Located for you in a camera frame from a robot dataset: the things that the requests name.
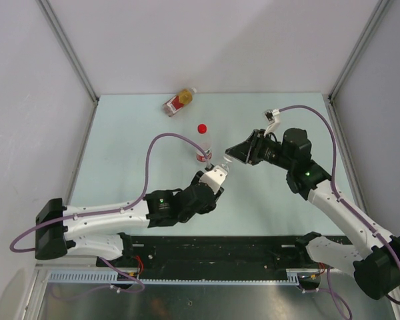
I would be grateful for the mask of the clear unlabelled plastic bottle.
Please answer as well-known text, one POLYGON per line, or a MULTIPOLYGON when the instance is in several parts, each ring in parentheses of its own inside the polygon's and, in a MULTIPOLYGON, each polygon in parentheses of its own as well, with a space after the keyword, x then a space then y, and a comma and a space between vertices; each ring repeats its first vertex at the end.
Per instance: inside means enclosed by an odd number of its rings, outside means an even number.
POLYGON ((213 167, 214 172, 218 172, 222 176, 228 176, 231 162, 224 161, 213 167))

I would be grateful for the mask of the white QR-code bottle cap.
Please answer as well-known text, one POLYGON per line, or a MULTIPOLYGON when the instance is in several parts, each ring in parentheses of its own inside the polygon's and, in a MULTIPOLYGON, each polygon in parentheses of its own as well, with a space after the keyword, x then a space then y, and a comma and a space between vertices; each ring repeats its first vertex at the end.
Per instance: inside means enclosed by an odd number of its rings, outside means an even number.
POLYGON ((223 158, 228 163, 232 163, 233 162, 233 158, 231 156, 229 156, 229 155, 224 154, 223 158))

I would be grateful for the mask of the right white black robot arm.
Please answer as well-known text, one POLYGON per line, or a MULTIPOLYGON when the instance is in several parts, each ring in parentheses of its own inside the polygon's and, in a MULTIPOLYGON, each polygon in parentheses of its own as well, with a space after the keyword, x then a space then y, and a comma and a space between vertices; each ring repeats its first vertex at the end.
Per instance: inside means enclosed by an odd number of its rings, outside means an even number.
POLYGON ((286 130, 281 141, 264 129, 256 129, 225 154, 244 164, 265 161, 286 170, 290 190, 326 214, 351 242, 341 245, 310 232, 294 250, 299 266, 323 262, 352 276, 370 298, 388 296, 400 286, 400 235, 394 236, 348 201, 331 175, 312 160, 311 147, 303 129, 286 130))

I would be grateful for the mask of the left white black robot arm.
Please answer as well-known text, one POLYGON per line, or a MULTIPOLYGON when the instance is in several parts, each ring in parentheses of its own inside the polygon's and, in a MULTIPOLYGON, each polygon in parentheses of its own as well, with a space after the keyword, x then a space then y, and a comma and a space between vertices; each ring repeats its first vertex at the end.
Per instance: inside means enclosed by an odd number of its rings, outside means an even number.
POLYGON ((228 172, 220 166, 198 171, 185 189, 156 190, 139 200, 97 207, 74 207, 51 199, 36 216, 35 258, 96 256, 129 265, 134 250, 128 232, 172 227, 216 208, 228 172))

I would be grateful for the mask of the red-labelled clear water bottle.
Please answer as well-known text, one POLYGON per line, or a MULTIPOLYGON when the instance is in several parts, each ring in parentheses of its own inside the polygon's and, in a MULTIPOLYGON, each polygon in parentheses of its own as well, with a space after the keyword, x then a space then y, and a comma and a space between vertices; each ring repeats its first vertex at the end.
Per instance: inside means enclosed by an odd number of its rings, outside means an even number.
POLYGON ((212 143, 209 130, 207 128, 206 134, 199 134, 197 132, 196 144, 202 148, 203 152, 196 150, 196 159, 198 162, 206 162, 206 160, 211 160, 212 158, 212 143))

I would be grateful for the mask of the red bottle cap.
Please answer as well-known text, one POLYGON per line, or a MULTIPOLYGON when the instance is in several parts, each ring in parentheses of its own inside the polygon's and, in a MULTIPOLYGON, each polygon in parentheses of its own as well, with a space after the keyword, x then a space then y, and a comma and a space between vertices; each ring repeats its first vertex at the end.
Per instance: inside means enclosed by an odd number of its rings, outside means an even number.
POLYGON ((206 134, 206 132, 207 132, 207 126, 206 126, 205 124, 199 124, 199 125, 197 126, 197 132, 198 132, 199 134, 206 134))

